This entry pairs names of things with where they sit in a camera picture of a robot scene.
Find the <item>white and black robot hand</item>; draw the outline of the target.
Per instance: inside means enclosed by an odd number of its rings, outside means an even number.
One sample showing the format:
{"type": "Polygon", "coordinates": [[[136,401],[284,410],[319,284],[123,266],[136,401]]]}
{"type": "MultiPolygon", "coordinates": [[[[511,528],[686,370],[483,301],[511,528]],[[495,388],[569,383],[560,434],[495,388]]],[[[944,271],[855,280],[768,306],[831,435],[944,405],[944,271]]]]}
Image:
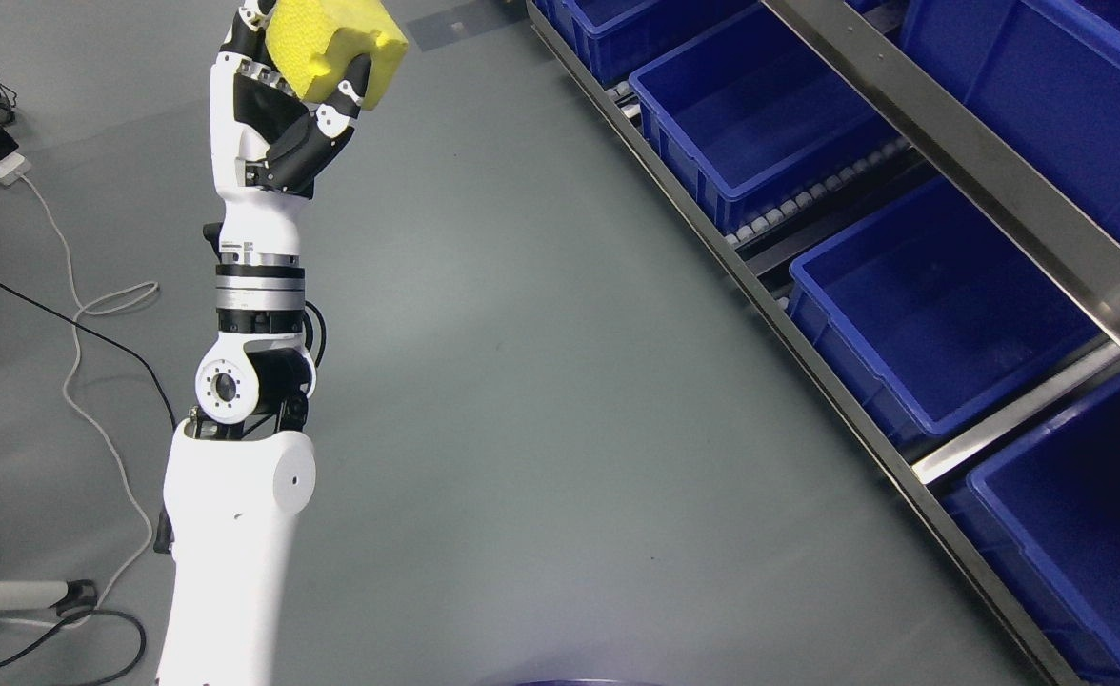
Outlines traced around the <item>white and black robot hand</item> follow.
{"type": "Polygon", "coordinates": [[[268,48],[273,1],[242,1],[209,69],[209,161],[224,204],[202,230],[235,271],[300,271],[299,213],[352,139],[373,73],[360,53],[319,103],[295,92],[268,48]]]}

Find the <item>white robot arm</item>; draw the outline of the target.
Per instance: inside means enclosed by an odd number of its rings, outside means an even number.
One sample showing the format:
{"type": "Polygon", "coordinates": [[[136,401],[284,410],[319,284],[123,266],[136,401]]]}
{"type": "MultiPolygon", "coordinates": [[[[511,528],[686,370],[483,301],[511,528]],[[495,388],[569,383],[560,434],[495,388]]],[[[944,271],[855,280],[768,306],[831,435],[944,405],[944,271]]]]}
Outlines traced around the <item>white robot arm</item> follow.
{"type": "Polygon", "coordinates": [[[158,685],[269,685],[316,463],[316,369],[298,256],[222,252],[217,334],[193,376],[164,482],[175,582],[158,685]]]}

